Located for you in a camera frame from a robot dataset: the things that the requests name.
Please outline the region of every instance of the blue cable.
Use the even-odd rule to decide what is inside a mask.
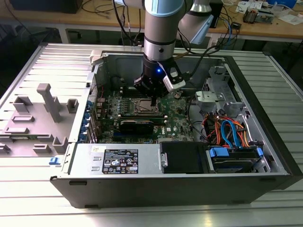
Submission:
[[[221,134],[222,134],[223,140],[225,140],[225,142],[229,145],[229,147],[232,148],[232,143],[225,136],[224,127],[225,127],[225,125],[227,123],[230,124],[231,127],[232,127],[232,135],[233,135],[233,140],[235,141],[236,147],[241,147],[240,141],[239,141],[239,139],[237,137],[237,129],[236,129],[236,127],[234,126],[234,124],[230,120],[225,120],[221,124]]]
[[[231,27],[230,23],[228,22],[228,20],[226,20],[224,18],[222,18],[222,20],[224,20],[228,24],[228,30],[229,30],[229,37],[228,37],[227,45],[224,47],[224,49],[225,49],[230,44],[230,42],[231,42],[232,27]]]

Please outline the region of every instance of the side panel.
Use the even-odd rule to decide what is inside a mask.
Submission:
[[[301,180],[303,174],[234,59],[232,57],[226,57],[226,60],[235,77],[234,82],[237,83],[239,88],[243,91],[245,99],[255,113],[257,121],[261,125],[271,146],[283,164],[284,169],[292,175],[288,182],[285,182],[283,185],[277,188],[286,189],[287,187]]]
[[[161,179],[51,179],[76,208],[251,203],[288,176]]]

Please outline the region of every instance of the wooden desk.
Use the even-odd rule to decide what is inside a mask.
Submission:
[[[110,4],[110,0],[95,0],[96,5]],[[88,29],[88,30],[106,30],[106,31],[120,31],[119,24],[116,20],[114,11],[110,11],[109,18],[97,15],[95,13],[88,13],[82,9],[77,14],[64,14],[53,12],[35,12],[35,11],[18,11],[14,10],[9,5],[14,15],[22,21],[26,26],[42,26],[42,27],[55,27],[59,30],[63,43],[69,43],[67,29]],[[301,42],[303,39],[303,23],[299,25],[291,25],[277,18],[274,19],[273,24],[246,24],[243,23],[242,13],[235,13],[236,6],[226,7],[228,14],[232,17],[233,21],[242,24],[239,39],[251,40],[265,40],[265,41],[280,41],[280,42]],[[85,9],[93,11],[93,4],[90,2],[85,6]],[[112,6],[101,7],[100,10],[112,9]],[[303,6],[296,5],[294,10],[303,10]],[[133,32],[137,32],[139,28],[139,10],[129,9],[130,22]],[[144,18],[145,13],[142,10],[142,32],[144,32]],[[4,4],[4,0],[0,0],[0,22],[9,25],[19,25]],[[226,27],[222,20],[219,20],[217,28],[210,28],[207,36],[210,36],[209,45],[217,42],[218,38],[225,35],[227,32]]]
[[[242,39],[255,39],[255,40],[279,40],[283,39],[299,39],[301,41],[303,39],[303,23],[298,25],[291,25],[287,22],[284,22],[278,18],[274,18],[272,24],[264,24],[264,23],[255,23],[255,24],[247,24],[243,22],[242,13],[235,12],[236,6],[226,7],[228,15],[232,18],[234,22],[241,23],[240,33],[238,35],[239,38]],[[303,11],[303,6],[296,4],[294,10]],[[219,20],[217,28],[210,28],[209,32],[211,33],[222,33],[225,34],[227,31],[224,21]]]
[[[110,0],[95,0],[96,6],[110,4]],[[67,29],[87,29],[87,30],[99,30],[99,31],[120,31],[120,26],[117,22],[114,11],[108,12],[108,14],[89,13],[82,9],[76,14],[65,14],[57,12],[39,12],[39,11],[20,11],[14,10],[9,4],[10,10],[13,14],[26,26],[38,26],[38,27],[54,27],[60,32],[60,36],[63,43],[69,43]],[[100,7],[99,10],[112,9],[111,5]],[[85,6],[86,10],[94,11],[92,2]],[[118,8],[118,12],[121,15],[122,8]],[[139,9],[129,8],[129,16],[132,27],[132,32],[139,30]],[[141,10],[141,22],[142,28],[144,28],[145,13]],[[0,24],[7,25],[20,25],[18,21],[10,14],[5,6],[4,0],[0,0]]]

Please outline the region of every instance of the slotted metal table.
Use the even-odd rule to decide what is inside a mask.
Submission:
[[[0,130],[15,110],[17,95],[36,95],[37,85],[50,83],[60,102],[81,97],[91,72],[92,50],[115,48],[141,51],[140,47],[48,44],[28,60],[0,100]],[[289,151],[303,170],[303,92],[271,56],[262,52],[220,51],[234,58],[269,115]],[[248,205],[189,207],[76,209],[49,182],[60,168],[49,157],[0,158],[1,226],[201,226],[256,227],[303,225],[303,181],[287,190],[272,191]]]

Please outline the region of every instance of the computer case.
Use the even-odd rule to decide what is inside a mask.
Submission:
[[[77,13],[83,0],[9,0],[15,10]]]
[[[212,8],[212,15],[214,17],[210,27],[216,28],[223,7],[223,3],[221,0],[210,0],[209,5]]]

